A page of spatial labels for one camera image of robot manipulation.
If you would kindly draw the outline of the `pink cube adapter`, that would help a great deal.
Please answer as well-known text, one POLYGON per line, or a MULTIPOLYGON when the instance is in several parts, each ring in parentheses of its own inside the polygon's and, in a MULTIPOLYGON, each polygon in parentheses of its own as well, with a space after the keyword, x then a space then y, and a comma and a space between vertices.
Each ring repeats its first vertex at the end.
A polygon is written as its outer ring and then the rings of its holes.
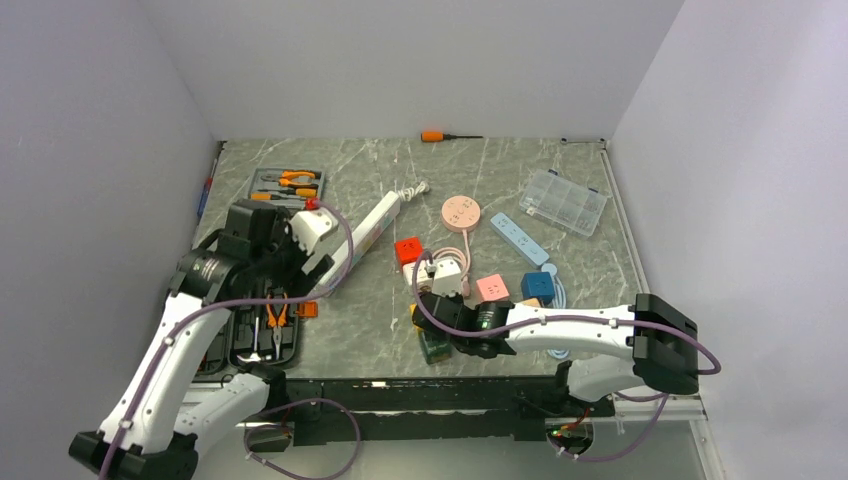
POLYGON ((482 302, 501 301, 510 298, 510 292, 500 274, 492 274, 477 279, 476 287, 482 302))

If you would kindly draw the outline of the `green cube adapter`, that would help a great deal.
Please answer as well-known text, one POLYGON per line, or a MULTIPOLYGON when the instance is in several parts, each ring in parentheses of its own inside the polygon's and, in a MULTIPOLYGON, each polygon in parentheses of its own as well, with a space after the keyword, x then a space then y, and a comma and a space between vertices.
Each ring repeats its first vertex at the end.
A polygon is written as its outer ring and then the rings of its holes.
POLYGON ((452 346, 448 340, 438 338, 432 333, 417 333, 419 347, 427 365, 434 365, 451 358, 452 346))

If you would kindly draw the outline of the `white cube adapter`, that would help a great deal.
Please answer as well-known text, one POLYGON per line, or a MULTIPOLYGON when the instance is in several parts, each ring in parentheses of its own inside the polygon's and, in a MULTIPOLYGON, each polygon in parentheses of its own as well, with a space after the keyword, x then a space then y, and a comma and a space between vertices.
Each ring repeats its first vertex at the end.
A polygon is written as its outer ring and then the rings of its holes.
POLYGON ((405 283, 415 291, 430 292, 443 297, 463 295, 463 274, 455 260, 425 260, 417 270, 414 267, 414 263, 406 264, 402 267, 402 273, 405 283))

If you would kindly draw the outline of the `dark blue cube adapter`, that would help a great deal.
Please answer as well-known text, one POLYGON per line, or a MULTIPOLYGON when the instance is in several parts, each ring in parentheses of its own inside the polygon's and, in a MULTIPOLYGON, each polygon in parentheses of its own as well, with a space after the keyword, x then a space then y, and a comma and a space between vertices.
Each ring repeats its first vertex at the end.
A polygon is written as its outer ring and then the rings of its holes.
POLYGON ((548 272, 525 273, 520 288, 524 300, 536 299, 543 305, 549 304, 556 297, 553 278, 548 272))

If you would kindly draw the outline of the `grey tool tray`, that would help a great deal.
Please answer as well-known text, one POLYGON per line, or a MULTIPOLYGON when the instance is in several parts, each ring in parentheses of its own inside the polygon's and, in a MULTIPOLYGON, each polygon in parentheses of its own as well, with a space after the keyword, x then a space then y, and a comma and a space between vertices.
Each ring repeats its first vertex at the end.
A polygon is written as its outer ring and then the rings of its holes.
POLYGON ((307 169, 257 168, 247 197, 251 200, 284 202, 319 198, 325 175, 307 169))

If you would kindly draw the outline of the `black tool case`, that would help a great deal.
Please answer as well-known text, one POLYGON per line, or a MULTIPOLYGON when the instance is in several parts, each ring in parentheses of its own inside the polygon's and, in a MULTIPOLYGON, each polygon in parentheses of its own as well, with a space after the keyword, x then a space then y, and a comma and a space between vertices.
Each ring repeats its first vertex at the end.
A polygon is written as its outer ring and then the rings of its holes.
POLYGON ((202 357, 194 377, 196 381, 220 378, 248 363, 287 367, 294 362, 299 348, 300 327, 304 321, 317 316, 317 303, 309 301, 289 305, 288 322, 283 329, 281 361, 274 359, 266 305, 240 307, 230 316, 202 357))

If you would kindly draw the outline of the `light blue power strip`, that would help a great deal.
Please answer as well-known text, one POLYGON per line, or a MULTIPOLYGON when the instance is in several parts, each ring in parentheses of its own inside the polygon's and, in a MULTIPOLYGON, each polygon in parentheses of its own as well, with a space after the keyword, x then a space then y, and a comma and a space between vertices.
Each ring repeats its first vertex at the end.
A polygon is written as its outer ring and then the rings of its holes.
POLYGON ((550 255, 505 213, 493 215, 489 224, 496 234, 533 267, 540 269, 549 262, 550 255))

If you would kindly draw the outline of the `red cube adapter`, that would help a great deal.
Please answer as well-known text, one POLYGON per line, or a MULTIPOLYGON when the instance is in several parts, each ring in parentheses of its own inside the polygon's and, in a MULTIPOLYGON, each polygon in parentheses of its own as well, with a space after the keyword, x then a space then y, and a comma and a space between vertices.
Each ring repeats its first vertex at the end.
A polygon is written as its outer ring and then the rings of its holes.
POLYGON ((423 246, 418 237, 412 236, 398 240, 394 243, 395 257, 400 268, 414 263, 423 251, 423 246))

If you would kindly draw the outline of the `pink round socket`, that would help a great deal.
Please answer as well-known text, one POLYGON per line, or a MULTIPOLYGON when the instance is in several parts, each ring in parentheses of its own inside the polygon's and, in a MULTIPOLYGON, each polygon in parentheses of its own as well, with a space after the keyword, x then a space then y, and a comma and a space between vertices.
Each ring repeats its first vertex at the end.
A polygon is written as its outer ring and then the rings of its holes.
POLYGON ((441 207, 443 225, 455 233, 468 233, 480 223, 482 210, 471 197, 456 195, 448 198, 441 207))

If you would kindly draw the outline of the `white power strip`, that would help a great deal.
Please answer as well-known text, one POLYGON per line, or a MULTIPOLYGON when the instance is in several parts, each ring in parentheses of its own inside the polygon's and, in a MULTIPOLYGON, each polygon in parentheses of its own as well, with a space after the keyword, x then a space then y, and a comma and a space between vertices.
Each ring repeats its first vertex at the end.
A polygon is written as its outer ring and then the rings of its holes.
POLYGON ((395 191, 389 191, 352 230, 353 254, 349 253, 346 243, 340 246, 331 255, 332 265, 320 278, 317 286, 326 288, 336 282, 342 275, 344 264, 349 258, 351 258, 350 267, 353 268, 391 225, 400 212, 401 204, 401 196, 395 191))

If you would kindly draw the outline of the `clear plastic screw box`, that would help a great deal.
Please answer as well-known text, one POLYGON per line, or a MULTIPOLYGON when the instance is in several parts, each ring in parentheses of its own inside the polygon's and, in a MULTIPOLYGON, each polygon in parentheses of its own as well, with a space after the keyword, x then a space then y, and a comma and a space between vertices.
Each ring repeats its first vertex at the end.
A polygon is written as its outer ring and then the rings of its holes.
POLYGON ((552 170, 533 173, 519 200, 526 215, 582 237, 591 237, 608 197, 552 170))

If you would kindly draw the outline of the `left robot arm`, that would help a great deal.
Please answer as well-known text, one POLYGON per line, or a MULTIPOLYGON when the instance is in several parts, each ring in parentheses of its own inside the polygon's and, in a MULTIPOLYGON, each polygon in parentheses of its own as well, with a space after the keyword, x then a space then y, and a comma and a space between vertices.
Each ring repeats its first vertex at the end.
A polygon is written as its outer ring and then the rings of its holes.
POLYGON ((188 479, 200 458, 236 424, 279 417, 289 401, 285 372, 259 361, 189 411, 181 406, 209 345, 249 307, 320 297, 332 265, 316 248, 346 219, 324 202, 304 210, 255 200, 231 205, 225 225, 179 261, 154 338, 130 384, 101 425, 73 438, 68 453, 101 479, 188 479))

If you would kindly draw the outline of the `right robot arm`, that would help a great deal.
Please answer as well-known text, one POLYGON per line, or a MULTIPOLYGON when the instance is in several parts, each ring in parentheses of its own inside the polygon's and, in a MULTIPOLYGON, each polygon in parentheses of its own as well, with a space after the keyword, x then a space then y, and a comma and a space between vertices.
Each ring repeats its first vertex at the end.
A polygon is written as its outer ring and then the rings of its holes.
POLYGON ((491 359, 523 352, 583 352, 551 388, 557 411, 574 415, 588 403, 640 386, 669 395, 699 390, 698 328, 694 321, 653 294, 631 304, 597 310, 554 309, 510 301, 471 308, 424 293, 413 324, 448 340, 458 351, 491 359))

